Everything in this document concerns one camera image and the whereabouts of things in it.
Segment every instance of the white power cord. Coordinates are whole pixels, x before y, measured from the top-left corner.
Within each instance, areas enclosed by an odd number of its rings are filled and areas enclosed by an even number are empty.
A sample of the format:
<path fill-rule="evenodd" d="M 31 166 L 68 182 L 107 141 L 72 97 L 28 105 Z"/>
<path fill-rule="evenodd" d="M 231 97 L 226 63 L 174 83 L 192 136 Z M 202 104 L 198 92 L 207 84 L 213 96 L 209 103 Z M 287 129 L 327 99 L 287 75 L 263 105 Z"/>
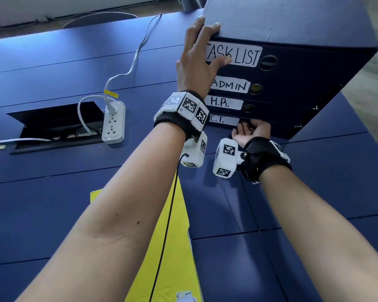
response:
<path fill-rule="evenodd" d="M 115 112 L 117 112 L 116 108 L 111 104 L 111 102 L 113 102 L 113 101 L 115 101 L 115 100 L 114 100 L 113 98 L 111 98 L 111 97 L 108 96 L 108 93 L 110 92 L 110 91 L 108 90 L 108 85 L 109 85 L 109 83 L 110 83 L 113 79 L 115 79 L 116 77 L 119 77 L 119 76 L 122 76 L 122 75 L 129 75 L 129 74 L 133 71 L 133 68 L 134 68 L 134 66 L 135 66 L 135 64 L 136 64 L 136 61 L 137 61 L 137 56 L 138 56 L 138 54 L 139 54 L 139 50 L 140 50 L 140 48 L 144 45 L 144 43 L 146 43 L 146 41 L 147 41 L 147 39 L 148 39 L 148 30 L 149 30 L 149 28 L 150 28 L 151 22 L 153 22 L 153 20 L 154 20 L 155 18 L 157 18 L 157 17 L 161 17 L 161 16 L 162 16 L 162 14 L 158 14 L 158 15 L 156 15 L 155 17 L 153 17 L 153 18 L 151 19 L 151 21 L 149 22 L 149 24 L 148 24 L 148 26 L 147 26 L 147 30 L 146 30 L 146 35 L 144 36 L 143 40 L 141 41 L 141 43 L 140 43 L 139 46 L 137 47 L 137 50 L 136 50 L 135 56 L 134 56 L 134 58 L 133 58 L 133 62 L 132 62 L 132 65 L 131 65 L 131 67 L 130 67 L 129 72 L 127 72 L 127 73 L 123 73 L 123 74 L 118 74 L 118 75 L 115 75 L 115 76 L 111 77 L 110 79 L 108 79 L 108 81 L 107 81 L 106 84 L 105 84 L 104 95 L 89 95 L 89 96 L 83 97 L 83 98 L 79 101 L 79 104 L 77 105 L 77 113 L 78 113 L 78 115 L 79 115 L 79 119 L 80 119 L 80 122 L 81 122 L 82 126 L 84 127 L 84 129 L 85 129 L 89 134 L 94 134 L 94 133 L 93 133 L 93 132 L 87 127 L 87 125 L 85 124 L 83 118 L 81 117 L 81 112 L 80 112 L 80 105 L 81 105 L 81 102 L 84 101 L 84 100 L 87 99 L 87 98 L 101 97 L 101 98 L 104 99 L 104 101 L 105 101 L 105 103 L 106 103 L 106 107 L 107 107 L 107 109 L 108 109 L 108 111 L 109 111 L 110 113 L 115 113 Z"/>
<path fill-rule="evenodd" d="M 17 142 L 17 141 L 52 141 L 52 140 L 40 139 L 40 138 L 19 138 L 19 139 L 1 140 L 0 144 L 2 144 L 2 143 L 10 143 L 10 142 Z"/>

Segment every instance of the blue table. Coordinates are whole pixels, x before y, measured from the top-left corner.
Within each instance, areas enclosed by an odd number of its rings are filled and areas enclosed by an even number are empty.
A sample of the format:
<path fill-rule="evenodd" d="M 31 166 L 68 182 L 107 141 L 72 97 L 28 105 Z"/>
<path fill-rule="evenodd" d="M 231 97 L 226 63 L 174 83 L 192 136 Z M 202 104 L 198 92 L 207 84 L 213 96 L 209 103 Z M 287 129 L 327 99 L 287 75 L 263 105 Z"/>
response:
<path fill-rule="evenodd" d="M 176 89 L 185 29 L 200 14 L 163 15 L 134 74 L 111 83 L 126 105 L 123 143 L 20 155 L 9 154 L 12 146 L 0 151 L 0 301 L 21 293 L 87 207 L 89 193 L 105 185 L 151 130 L 153 115 Z M 129 69 L 149 21 L 1 39 L 0 139 L 16 138 L 22 129 L 7 112 L 101 93 L 109 77 Z M 100 99 L 96 103 L 104 108 Z M 260 187 L 238 174 L 229 180 L 212 174 L 217 144 L 230 133 L 230 127 L 207 127 L 203 167 L 180 170 L 205 300 L 318 300 Z M 367 217 L 378 215 L 378 146 L 344 96 L 337 95 L 291 140 L 275 140 L 289 153 L 294 172 L 353 219 L 378 250 L 378 217 Z M 297 284 L 287 281 L 292 276 Z"/>

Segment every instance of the hand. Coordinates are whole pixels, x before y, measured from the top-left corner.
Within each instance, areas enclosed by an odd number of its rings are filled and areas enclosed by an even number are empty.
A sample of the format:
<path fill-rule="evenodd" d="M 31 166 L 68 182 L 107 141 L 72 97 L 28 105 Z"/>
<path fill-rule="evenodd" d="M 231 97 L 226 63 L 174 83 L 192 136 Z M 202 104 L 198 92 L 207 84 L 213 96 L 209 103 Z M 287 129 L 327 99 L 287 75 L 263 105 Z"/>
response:
<path fill-rule="evenodd" d="M 183 53 L 176 62 L 178 75 L 178 91 L 191 90 L 205 99 L 216 78 L 217 70 L 231 63 L 229 56 L 220 56 L 207 65 L 205 51 L 210 37 L 220 30 L 221 24 L 204 25 L 204 16 L 200 16 L 186 30 Z"/>
<path fill-rule="evenodd" d="M 256 128 L 249 127 L 248 123 L 239 123 L 237 129 L 232 130 L 232 138 L 237 141 L 242 148 L 254 137 L 264 137 L 270 139 L 270 124 L 261 120 L 252 119 L 251 124 Z"/>

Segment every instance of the power outlet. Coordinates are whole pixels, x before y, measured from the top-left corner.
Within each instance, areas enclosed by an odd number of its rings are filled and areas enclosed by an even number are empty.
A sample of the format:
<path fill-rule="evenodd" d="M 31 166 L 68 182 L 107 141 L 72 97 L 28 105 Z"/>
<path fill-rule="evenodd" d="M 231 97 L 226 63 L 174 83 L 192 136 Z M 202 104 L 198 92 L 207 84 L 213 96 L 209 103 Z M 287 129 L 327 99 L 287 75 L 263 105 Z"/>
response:
<path fill-rule="evenodd" d="M 106 144 L 120 143 L 125 139 L 126 107 L 121 101 L 113 101 L 111 104 L 117 111 L 109 113 L 108 108 L 105 107 L 102 141 Z"/>

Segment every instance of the person's left arm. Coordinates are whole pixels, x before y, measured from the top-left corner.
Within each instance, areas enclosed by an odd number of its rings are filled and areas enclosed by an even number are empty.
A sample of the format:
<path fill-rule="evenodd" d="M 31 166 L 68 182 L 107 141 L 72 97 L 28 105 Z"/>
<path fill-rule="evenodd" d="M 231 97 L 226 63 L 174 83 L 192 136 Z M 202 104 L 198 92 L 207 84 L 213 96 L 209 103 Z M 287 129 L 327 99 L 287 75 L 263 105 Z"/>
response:
<path fill-rule="evenodd" d="M 220 26 L 203 24 L 204 17 L 199 17 L 187 30 L 176 69 L 178 91 L 195 91 L 204 98 L 217 69 L 229 58 L 206 64 L 206 44 Z M 124 301 L 168 197 L 184 142 L 180 127 L 158 124 L 17 301 Z"/>

